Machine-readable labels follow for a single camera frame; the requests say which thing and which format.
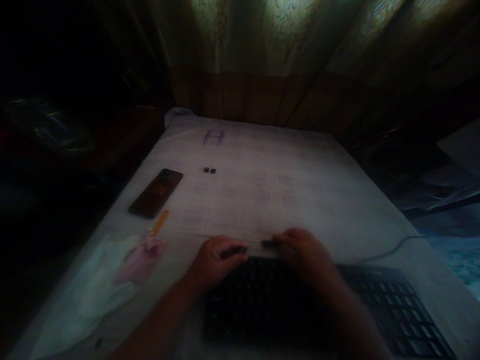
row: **white tablecloth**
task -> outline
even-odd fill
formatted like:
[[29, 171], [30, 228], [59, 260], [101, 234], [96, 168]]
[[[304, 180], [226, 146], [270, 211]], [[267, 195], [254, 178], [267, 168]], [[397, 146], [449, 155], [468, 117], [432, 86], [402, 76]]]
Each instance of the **white tablecloth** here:
[[[205, 173], [215, 168], [216, 174]], [[201, 243], [218, 234], [250, 242], [250, 255], [275, 256], [259, 241], [291, 227], [309, 229], [338, 263], [356, 263], [395, 247], [415, 229], [330, 135], [195, 115], [174, 117], [57, 289], [10, 354], [27, 359], [43, 319], [106, 234], [144, 234], [157, 219], [128, 207], [163, 168], [184, 174], [164, 209], [166, 251], [140, 294], [108, 315], [95, 333], [52, 359], [103, 359], [186, 271]], [[480, 359], [480, 303], [423, 239], [372, 265], [401, 269], [459, 359]], [[202, 304], [189, 315], [176, 359], [318, 359], [303, 351], [216, 348], [201, 341]], [[103, 342], [99, 349], [95, 343]]]

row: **phone case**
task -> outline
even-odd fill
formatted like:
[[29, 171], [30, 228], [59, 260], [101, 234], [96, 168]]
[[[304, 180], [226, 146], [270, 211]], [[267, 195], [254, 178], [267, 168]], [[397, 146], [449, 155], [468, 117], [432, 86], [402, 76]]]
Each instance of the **phone case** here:
[[162, 169], [128, 210], [133, 214], [153, 219], [183, 177], [180, 172]]

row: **cable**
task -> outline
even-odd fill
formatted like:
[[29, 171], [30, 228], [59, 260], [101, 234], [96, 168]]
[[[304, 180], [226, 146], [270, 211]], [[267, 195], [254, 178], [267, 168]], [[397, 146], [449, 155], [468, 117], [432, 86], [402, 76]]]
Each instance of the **cable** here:
[[372, 261], [372, 260], [378, 260], [378, 259], [383, 259], [383, 258], [386, 258], [387, 256], [390, 256], [390, 255], [393, 255], [395, 254], [398, 250], [400, 250], [400, 248], [405, 244], [405, 242], [407, 240], [410, 240], [410, 239], [424, 239], [424, 238], [428, 238], [429, 236], [428, 235], [414, 235], [414, 236], [407, 236], [407, 237], [404, 237], [402, 240], [400, 240], [398, 242], [398, 244], [395, 246], [395, 248], [391, 251], [388, 251], [388, 252], [384, 252], [383, 254], [380, 254], [380, 255], [376, 255], [376, 256], [372, 256], [372, 257], [367, 257], [363, 260], [360, 261], [360, 264], [363, 265], [364, 263], [366, 263], [367, 261]]

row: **curtain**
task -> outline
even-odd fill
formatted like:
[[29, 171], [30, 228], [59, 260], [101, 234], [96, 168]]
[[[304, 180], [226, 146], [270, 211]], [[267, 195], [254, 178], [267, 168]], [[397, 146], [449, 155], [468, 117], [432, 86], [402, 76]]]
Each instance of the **curtain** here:
[[177, 105], [198, 115], [338, 139], [451, 77], [450, 58], [432, 61], [474, 19], [478, 31], [479, 12], [475, 0], [93, 4], [144, 91], [165, 70]]

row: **black keyboard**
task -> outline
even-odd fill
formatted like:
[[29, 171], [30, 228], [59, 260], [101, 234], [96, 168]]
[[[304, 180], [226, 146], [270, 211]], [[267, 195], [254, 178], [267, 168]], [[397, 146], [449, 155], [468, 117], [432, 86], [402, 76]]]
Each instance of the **black keyboard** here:
[[[337, 266], [369, 308], [394, 356], [456, 359], [404, 274], [384, 267]], [[207, 342], [335, 351], [328, 317], [316, 294], [283, 260], [250, 257], [210, 290]]]

